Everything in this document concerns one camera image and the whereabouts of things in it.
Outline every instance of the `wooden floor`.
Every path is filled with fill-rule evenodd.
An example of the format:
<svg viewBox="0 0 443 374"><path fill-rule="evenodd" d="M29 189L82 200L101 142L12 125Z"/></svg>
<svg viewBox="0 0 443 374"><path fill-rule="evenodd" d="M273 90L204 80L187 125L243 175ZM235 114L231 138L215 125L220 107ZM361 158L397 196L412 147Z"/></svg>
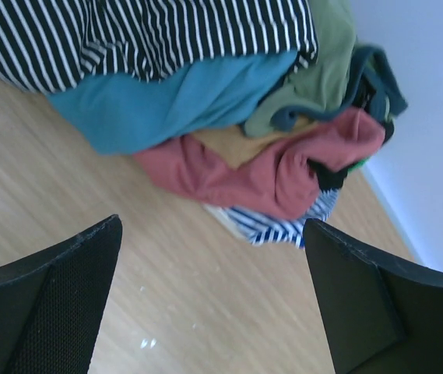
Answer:
<svg viewBox="0 0 443 374"><path fill-rule="evenodd" d="M302 251L238 241L130 158L96 155L41 96L0 83L0 265L113 213L124 239L91 373L333 372ZM329 222L410 258L359 173Z"/></svg>

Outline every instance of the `tan fabric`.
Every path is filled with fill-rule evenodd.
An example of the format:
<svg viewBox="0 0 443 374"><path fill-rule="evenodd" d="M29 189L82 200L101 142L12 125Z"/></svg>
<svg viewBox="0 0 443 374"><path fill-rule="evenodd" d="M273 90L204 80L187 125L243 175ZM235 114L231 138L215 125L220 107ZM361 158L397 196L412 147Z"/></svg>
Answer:
<svg viewBox="0 0 443 374"><path fill-rule="evenodd" d="M300 135L313 129L316 124L316 121L301 116L291 132L275 131L260 138L248 138L239 125L225 129L203 129L193 132L192 136L216 152L230 168L237 169L277 140Z"/></svg>

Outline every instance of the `black and white striped shirt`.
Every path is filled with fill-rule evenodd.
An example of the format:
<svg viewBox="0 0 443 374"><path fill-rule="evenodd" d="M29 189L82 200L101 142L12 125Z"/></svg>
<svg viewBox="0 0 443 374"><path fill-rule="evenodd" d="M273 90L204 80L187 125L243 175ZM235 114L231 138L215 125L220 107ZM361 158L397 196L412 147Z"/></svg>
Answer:
<svg viewBox="0 0 443 374"><path fill-rule="evenodd" d="M315 62L308 0L0 0L0 79L54 93L86 74L161 80L216 56L299 50Z"/></svg>

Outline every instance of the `clothing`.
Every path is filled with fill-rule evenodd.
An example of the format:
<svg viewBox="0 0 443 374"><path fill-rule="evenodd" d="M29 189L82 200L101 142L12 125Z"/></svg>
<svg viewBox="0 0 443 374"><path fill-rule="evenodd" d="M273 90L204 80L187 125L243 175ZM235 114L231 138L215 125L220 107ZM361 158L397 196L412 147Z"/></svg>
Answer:
<svg viewBox="0 0 443 374"><path fill-rule="evenodd" d="M318 178L307 160L338 171L375 153L383 139L384 129L373 118L350 108L304 135L279 140L236 170L188 135L134 158L156 185L180 196L295 220L319 194Z"/></svg>
<svg viewBox="0 0 443 374"><path fill-rule="evenodd" d="M382 127L385 130L385 138L384 138L384 143L382 144L382 146L384 146L394 135L394 121L392 119L389 119L387 121L383 121L383 122L379 122ZM363 165L365 165L368 161L368 158L365 158L361 161L358 161L356 164L354 164L353 166L351 166L348 171L351 172L355 169L361 168Z"/></svg>
<svg viewBox="0 0 443 374"><path fill-rule="evenodd" d="M230 168L236 169L257 157L277 140L310 131L316 123L309 118L300 117L291 132L275 131L261 138L248 138L239 125L225 129L202 129L193 132L192 136L221 157Z"/></svg>
<svg viewBox="0 0 443 374"><path fill-rule="evenodd" d="M0 0L0 79L32 92L115 72L149 82L207 58L292 50L295 69L317 58L305 0Z"/></svg>
<svg viewBox="0 0 443 374"><path fill-rule="evenodd" d="M290 74L245 122L247 136L264 136L274 130L272 116L289 105L318 112L335 111L346 94L351 55L357 34L349 0L309 0L320 41L317 63Z"/></svg>
<svg viewBox="0 0 443 374"><path fill-rule="evenodd" d="M126 74L87 76L48 97L99 153L134 153L204 128L246 119L289 69L296 51L194 62L158 82Z"/></svg>
<svg viewBox="0 0 443 374"><path fill-rule="evenodd" d="M253 245L268 242L288 242L304 248L304 224L306 220L316 218L326 221L339 198L339 191L321 192L315 203L304 216L295 221L282 221L267 214L245 208L224 208L223 212L235 223L239 232Z"/></svg>
<svg viewBox="0 0 443 374"><path fill-rule="evenodd" d="M307 115L320 121L328 121L354 105L358 97L362 100L356 103L357 107L363 108L378 122L388 122L408 108L387 56L382 49L373 45L358 44L355 47L351 58L346 96L339 108L322 112L314 108L291 104L274 114L272 124L277 129L288 131L294 126L297 115Z"/></svg>
<svg viewBox="0 0 443 374"><path fill-rule="evenodd" d="M320 191L341 189L344 186L344 181L350 170L350 165L347 165L340 170L333 171L323 163L314 160L308 160L308 166L316 173Z"/></svg>

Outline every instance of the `teal shirt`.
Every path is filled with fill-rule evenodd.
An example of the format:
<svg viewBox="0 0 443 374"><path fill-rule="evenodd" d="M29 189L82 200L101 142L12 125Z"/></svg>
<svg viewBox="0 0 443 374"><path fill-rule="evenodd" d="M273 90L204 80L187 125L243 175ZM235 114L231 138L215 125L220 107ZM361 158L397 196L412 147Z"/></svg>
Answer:
<svg viewBox="0 0 443 374"><path fill-rule="evenodd" d="M99 153L135 153L197 129L243 122L288 71L296 51L195 62L163 82L87 76L48 97Z"/></svg>

